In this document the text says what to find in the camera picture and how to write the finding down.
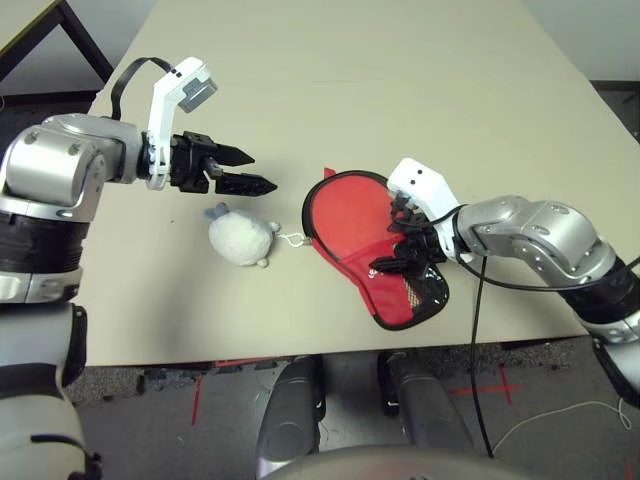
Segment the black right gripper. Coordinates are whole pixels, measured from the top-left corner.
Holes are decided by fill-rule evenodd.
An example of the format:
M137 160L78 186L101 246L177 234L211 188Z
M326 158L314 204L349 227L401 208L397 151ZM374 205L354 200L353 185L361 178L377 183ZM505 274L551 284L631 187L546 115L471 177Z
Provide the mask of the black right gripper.
M382 274L415 273L445 261L435 227L425 222L425 216L410 208L408 203L404 197L395 197L391 201L388 231L404 235L404 240L399 243L399 257L376 258L369 264L372 270Z

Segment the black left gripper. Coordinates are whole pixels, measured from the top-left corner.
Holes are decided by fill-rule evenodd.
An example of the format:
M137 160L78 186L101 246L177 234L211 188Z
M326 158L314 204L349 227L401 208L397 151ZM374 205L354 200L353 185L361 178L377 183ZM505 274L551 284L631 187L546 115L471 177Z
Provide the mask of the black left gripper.
M183 193L207 193L209 179L206 165L238 167L254 163L254 158L235 146L214 143L204 134L184 131L171 139L170 185ZM260 175L223 173L215 180L220 195L263 196L277 185Z

